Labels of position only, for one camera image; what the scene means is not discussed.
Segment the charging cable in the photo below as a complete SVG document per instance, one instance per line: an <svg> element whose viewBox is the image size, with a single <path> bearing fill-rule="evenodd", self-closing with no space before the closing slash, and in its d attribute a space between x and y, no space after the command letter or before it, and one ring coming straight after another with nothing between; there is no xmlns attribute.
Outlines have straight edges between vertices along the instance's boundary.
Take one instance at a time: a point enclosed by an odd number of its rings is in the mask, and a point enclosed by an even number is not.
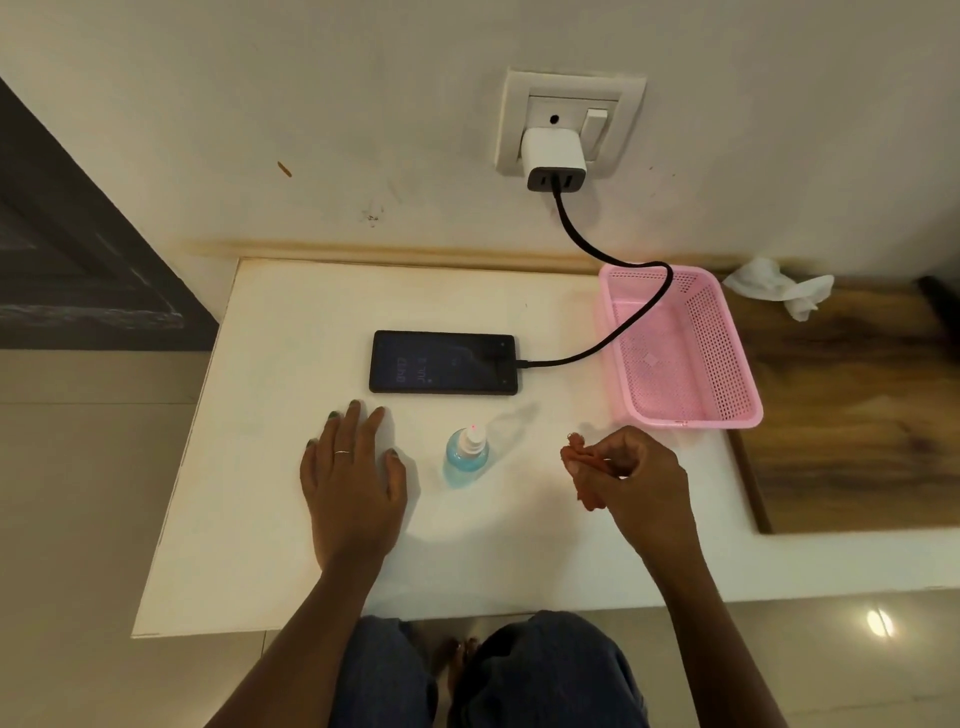
<svg viewBox="0 0 960 728"><path fill-rule="evenodd" d="M568 356L566 359L551 359L549 361L527 361L526 359L518 359L516 361L516 366L518 369L534 369L537 367L559 367L563 364L572 364L575 361L580 361L581 359L586 359L588 356L596 354L605 346L607 346L613 339L622 334L633 324L640 320L640 318L646 314L651 308L653 308L657 302L663 298L663 294L666 293L667 289L670 287L670 284L673 282L673 268L671 268L667 263L664 263L661 260L652 260L649 263L626 263L623 260L617 260L612 255L607 255L603 251L597 250L592 245L590 245L587 240L577 232L577 229L573 227L573 223L570 222L569 216L566 214L564 209L564 201L561 197L562 188L560 185L560 176L551 175L550 177L550 188L553 191L553 199L557 202L557 212L560 214L560 222L564 226L566 234L570 236L570 239L577 244L577 247L580 248L584 253L592 255L597 260L601 260L605 263L610 263L610 265L615 265L620 268L662 268L666 271L666 278L663 279L663 283L660 285L660 289L651 297L650 301L645 303L640 307L639 311L631 316L629 319L624 321L620 326L615 328L610 334L601 342L595 344L584 352L574 354L573 356Z"/></svg>

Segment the pink basket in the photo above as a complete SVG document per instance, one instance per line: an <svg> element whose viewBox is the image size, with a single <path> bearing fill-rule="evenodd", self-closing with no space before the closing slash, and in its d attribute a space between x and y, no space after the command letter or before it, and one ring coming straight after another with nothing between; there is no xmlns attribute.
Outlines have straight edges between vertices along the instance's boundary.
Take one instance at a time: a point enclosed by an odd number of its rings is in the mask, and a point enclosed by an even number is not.
<svg viewBox="0 0 960 728"><path fill-rule="evenodd" d="M653 427L755 427L763 406L733 318L713 274L677 265L657 305L603 349L619 422ZM600 270L603 335L657 292L661 268Z"/></svg>

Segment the floor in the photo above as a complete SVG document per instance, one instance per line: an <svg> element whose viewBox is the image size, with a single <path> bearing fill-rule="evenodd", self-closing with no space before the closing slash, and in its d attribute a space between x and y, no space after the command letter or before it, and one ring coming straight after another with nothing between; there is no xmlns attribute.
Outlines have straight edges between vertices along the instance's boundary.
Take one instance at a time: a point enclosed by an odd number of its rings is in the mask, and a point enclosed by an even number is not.
<svg viewBox="0 0 960 728"><path fill-rule="evenodd" d="M0 352L0 725L202 726L272 638L129 638L205 363ZM960 592L731 609L794 728L960 724ZM695 726L665 610L586 616L655 728ZM506 619L427 626L484 637Z"/></svg>

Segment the white tabletop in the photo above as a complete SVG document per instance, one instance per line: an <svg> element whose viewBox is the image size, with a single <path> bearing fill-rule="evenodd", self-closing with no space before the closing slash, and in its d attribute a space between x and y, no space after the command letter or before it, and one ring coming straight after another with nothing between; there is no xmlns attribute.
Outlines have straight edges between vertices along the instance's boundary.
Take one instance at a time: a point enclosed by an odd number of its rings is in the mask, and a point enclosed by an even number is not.
<svg viewBox="0 0 960 728"><path fill-rule="evenodd" d="M306 441L353 398L389 408L378 449L410 506L367 610L427 619L662 604L610 514L576 499L559 450L613 429L593 357L522 373L514 397L374 395L378 328L508 333L519 356L596 340L593 277L245 261L197 408L135 636L277 629L319 575L298 483ZM491 463L443 476L456 429L488 425ZM960 529L761 536L721 432L654 433L689 473L727 600L960 587Z"/></svg>

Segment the tissue paper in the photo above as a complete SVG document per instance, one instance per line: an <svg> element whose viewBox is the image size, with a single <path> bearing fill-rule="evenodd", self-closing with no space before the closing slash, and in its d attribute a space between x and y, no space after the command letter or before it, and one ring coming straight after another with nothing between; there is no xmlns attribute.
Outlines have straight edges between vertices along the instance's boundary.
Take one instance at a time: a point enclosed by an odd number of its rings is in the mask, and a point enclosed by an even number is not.
<svg viewBox="0 0 960 728"><path fill-rule="evenodd" d="M797 283L780 272L775 260L755 257L729 274L723 284L748 299L783 301L793 318L806 321L810 318L810 311L817 309L817 303L825 301L830 295L833 276L820 276Z"/></svg>

